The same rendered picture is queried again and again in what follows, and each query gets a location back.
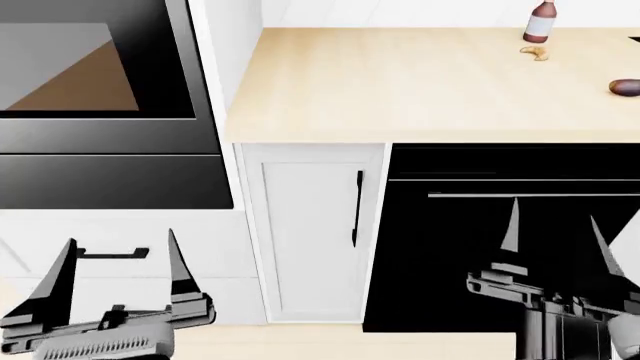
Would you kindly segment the white cabinet door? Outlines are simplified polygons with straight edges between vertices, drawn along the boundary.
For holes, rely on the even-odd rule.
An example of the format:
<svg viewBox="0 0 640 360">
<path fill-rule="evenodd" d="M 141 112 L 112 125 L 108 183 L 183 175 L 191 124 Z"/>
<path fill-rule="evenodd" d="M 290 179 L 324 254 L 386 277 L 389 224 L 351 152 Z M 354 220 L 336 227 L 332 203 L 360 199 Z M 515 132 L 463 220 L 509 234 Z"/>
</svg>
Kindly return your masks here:
<svg viewBox="0 0 640 360">
<path fill-rule="evenodd" d="M 382 143 L 239 143 L 271 323 L 362 323 L 380 213 Z M 356 248 L 357 171 L 364 170 Z"/>
</svg>

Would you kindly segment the black dishwasher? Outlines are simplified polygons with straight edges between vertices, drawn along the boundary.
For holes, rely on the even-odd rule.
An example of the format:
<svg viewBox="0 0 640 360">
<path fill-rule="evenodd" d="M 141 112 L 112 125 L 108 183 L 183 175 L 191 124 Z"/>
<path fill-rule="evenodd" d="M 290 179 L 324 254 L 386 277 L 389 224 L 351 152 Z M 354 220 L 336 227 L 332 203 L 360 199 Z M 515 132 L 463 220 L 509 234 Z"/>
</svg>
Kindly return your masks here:
<svg viewBox="0 0 640 360">
<path fill-rule="evenodd" d="M 368 332 L 515 332 L 522 305 L 467 290 L 488 269 L 513 198 L 429 193 L 640 194 L 640 144 L 397 144 L 393 146 L 363 328 Z M 610 245 L 639 197 L 517 197 L 527 278 L 557 291 L 620 296 L 590 216 Z"/>
</svg>

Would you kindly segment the black oven lower panel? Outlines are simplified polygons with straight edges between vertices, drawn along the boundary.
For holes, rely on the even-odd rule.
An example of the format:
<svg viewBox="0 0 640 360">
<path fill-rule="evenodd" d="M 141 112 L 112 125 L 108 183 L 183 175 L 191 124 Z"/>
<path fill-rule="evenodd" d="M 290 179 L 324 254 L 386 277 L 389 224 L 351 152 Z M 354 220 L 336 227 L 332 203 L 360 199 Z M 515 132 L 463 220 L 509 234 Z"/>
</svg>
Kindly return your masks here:
<svg viewBox="0 0 640 360">
<path fill-rule="evenodd" d="M 0 156 L 0 209 L 232 209 L 213 156 Z"/>
</svg>

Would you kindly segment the dark purple eggplant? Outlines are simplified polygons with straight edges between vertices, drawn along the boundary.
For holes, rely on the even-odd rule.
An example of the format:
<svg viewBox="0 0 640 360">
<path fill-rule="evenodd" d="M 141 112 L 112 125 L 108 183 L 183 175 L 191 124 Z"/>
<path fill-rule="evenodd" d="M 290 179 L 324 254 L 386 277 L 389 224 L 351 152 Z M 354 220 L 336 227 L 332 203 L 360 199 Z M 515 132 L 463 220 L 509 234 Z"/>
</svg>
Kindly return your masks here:
<svg viewBox="0 0 640 360">
<path fill-rule="evenodd" d="M 609 83 L 608 88 L 614 95 L 638 97 L 640 96 L 640 79 L 613 80 Z"/>
</svg>

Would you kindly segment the tan croissant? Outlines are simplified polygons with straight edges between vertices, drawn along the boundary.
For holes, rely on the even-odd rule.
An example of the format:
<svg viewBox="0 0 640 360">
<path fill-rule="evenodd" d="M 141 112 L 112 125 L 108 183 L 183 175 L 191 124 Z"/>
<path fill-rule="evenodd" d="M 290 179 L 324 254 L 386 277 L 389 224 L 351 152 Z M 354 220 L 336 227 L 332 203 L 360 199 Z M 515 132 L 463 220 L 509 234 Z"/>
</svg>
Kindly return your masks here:
<svg viewBox="0 0 640 360">
<path fill-rule="evenodd" d="M 519 52 L 531 54 L 532 56 L 534 56 L 534 60 L 539 62 L 546 61 L 547 59 L 549 59 L 549 53 L 545 47 L 527 46 L 527 47 L 522 47 L 519 50 Z"/>
</svg>

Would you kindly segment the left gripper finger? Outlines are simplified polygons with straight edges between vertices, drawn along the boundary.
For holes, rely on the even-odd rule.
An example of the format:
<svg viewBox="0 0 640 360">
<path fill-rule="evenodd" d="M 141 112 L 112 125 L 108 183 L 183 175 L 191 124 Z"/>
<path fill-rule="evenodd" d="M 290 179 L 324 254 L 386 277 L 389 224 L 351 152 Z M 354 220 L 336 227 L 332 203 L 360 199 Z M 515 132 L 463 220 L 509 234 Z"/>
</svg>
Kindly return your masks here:
<svg viewBox="0 0 640 360">
<path fill-rule="evenodd" d="M 213 299 L 198 286 L 184 260 L 175 233 L 168 231 L 171 268 L 171 323 L 212 324 L 216 320 Z"/>
<path fill-rule="evenodd" d="M 31 295 L 0 320 L 0 328 L 36 326 L 49 331 L 69 324 L 77 264 L 77 242 L 69 239 Z"/>
</svg>

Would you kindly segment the white drawer front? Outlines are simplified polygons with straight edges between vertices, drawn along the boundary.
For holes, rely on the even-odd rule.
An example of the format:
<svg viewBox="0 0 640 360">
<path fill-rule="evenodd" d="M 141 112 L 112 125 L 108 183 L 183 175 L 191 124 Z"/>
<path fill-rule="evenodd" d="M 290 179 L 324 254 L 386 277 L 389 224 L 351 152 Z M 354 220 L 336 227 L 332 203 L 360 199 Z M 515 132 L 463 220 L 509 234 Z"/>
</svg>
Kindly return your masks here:
<svg viewBox="0 0 640 360">
<path fill-rule="evenodd" d="M 200 289 L 212 297 L 218 325 L 266 321 L 248 224 L 239 211 L 1 212 L 0 299 L 14 305 L 44 278 L 68 239 L 89 254 L 145 259 L 77 263 L 71 320 L 98 320 L 112 305 L 161 310 L 170 302 L 168 231 Z"/>
</svg>

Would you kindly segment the brown bottle grey label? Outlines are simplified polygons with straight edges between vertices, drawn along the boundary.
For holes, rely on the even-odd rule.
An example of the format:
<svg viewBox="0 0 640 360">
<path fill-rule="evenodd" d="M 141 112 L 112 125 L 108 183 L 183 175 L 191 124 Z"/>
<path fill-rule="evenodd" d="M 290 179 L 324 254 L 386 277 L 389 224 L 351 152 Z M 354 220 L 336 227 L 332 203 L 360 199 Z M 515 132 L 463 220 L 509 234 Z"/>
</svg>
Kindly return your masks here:
<svg viewBox="0 0 640 360">
<path fill-rule="evenodd" d="M 526 29 L 523 32 L 523 40 L 542 44 L 548 40 L 557 17 L 554 0 L 543 0 L 532 11 Z"/>
</svg>

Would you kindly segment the black oven door with window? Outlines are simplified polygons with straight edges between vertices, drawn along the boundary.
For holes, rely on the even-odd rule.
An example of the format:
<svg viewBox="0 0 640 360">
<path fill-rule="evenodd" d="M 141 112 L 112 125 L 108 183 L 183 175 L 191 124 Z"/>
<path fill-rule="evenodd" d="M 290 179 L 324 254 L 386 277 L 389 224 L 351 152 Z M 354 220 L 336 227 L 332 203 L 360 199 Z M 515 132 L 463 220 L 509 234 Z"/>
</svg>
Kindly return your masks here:
<svg viewBox="0 0 640 360">
<path fill-rule="evenodd" d="M 219 152 L 188 0 L 0 0 L 0 154 Z"/>
</svg>

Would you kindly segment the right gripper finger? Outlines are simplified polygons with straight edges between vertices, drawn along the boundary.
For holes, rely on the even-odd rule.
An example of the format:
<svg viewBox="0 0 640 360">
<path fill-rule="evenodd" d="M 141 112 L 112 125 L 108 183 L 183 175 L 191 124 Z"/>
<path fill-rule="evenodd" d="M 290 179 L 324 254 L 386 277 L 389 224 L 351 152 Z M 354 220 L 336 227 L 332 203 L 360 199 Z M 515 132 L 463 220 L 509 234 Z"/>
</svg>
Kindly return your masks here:
<svg viewBox="0 0 640 360">
<path fill-rule="evenodd" d="M 491 269 L 508 275 L 527 276 L 526 262 L 519 253 L 520 209 L 518 198 L 513 198 L 512 209 L 505 235 L 502 239 Z"/>
<path fill-rule="evenodd" d="M 607 272 L 607 275 L 604 276 L 604 283 L 611 290 L 615 290 L 615 293 L 622 299 L 640 301 L 640 287 L 626 277 L 593 216 L 590 216 L 590 221 Z"/>
</svg>

